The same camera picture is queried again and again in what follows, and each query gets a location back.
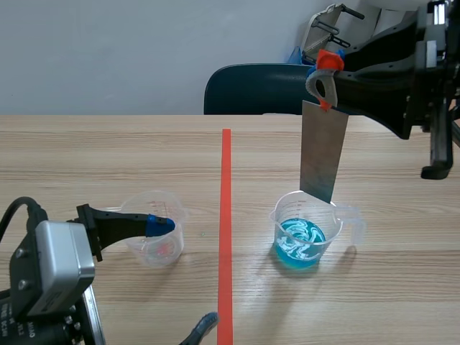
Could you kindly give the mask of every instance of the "white wall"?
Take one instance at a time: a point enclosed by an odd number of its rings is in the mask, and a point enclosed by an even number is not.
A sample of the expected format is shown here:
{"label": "white wall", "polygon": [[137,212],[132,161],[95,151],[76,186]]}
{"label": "white wall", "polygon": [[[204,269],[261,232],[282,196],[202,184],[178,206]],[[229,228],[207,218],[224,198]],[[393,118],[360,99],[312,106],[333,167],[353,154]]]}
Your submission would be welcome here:
{"label": "white wall", "polygon": [[[0,114],[201,114],[214,71],[285,62],[331,2],[3,0]],[[367,15],[344,38],[370,37],[377,8],[344,3]]]}

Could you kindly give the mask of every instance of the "blue liquid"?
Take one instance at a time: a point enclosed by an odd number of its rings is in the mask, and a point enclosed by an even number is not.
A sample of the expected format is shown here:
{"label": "blue liquid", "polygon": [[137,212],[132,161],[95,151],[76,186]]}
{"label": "blue liquid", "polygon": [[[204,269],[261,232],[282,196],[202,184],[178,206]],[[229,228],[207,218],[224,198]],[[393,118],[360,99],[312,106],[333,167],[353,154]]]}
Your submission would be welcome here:
{"label": "blue liquid", "polygon": [[[301,218],[292,218],[281,223],[281,227],[296,239],[313,243],[324,242],[326,237],[319,226]],[[280,259],[290,267],[305,268],[317,263],[321,258],[324,246],[311,246],[300,243],[287,236],[283,231],[276,233],[275,250]],[[308,258],[320,255],[312,260]]]}

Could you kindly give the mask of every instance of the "wooden table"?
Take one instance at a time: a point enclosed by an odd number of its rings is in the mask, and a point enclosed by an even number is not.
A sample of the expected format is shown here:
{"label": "wooden table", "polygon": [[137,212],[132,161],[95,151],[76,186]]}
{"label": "wooden table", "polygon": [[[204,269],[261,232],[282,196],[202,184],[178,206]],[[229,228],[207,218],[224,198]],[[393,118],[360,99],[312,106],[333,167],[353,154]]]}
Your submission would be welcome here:
{"label": "wooden table", "polygon": [[[26,195],[66,220],[82,203],[162,189],[190,211],[175,266],[145,268],[123,244],[97,264],[108,344],[178,344],[217,309],[223,127],[233,131],[235,344],[460,344],[460,165],[421,180],[429,138],[416,129],[406,142],[351,117],[333,200],[362,209],[365,243],[355,252],[342,236],[317,269],[294,272],[270,252],[268,214],[298,189],[299,116],[0,117],[1,210]],[[0,290],[25,219],[21,210],[0,245]],[[202,344],[215,343],[213,331]]]}

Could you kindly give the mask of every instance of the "chair backrest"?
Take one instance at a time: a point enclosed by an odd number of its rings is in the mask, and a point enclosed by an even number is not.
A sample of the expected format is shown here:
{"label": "chair backrest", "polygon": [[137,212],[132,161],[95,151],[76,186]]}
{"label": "chair backrest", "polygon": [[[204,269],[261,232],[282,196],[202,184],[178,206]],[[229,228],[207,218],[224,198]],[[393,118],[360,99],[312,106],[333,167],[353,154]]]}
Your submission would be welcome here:
{"label": "chair backrest", "polygon": [[209,79],[204,114],[302,114],[302,101],[318,103],[305,89],[309,66],[235,65]]}

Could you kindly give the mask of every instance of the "empty measuring cup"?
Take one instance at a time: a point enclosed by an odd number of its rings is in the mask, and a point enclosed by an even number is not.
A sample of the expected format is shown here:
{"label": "empty measuring cup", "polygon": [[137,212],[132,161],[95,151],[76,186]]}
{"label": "empty measuring cup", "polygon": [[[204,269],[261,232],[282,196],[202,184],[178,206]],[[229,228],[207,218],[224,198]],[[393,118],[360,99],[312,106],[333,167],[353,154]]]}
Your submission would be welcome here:
{"label": "empty measuring cup", "polygon": [[358,208],[325,203],[301,190],[284,195],[270,219],[278,256],[297,268],[317,263],[342,229],[350,228],[352,244],[359,244],[367,227]]}
{"label": "empty measuring cup", "polygon": [[128,199],[119,209],[122,213],[145,213],[172,219],[175,229],[159,237],[134,237],[125,243],[143,263],[151,267],[168,265],[178,259],[184,249],[183,227],[187,210],[172,193],[152,190]]}

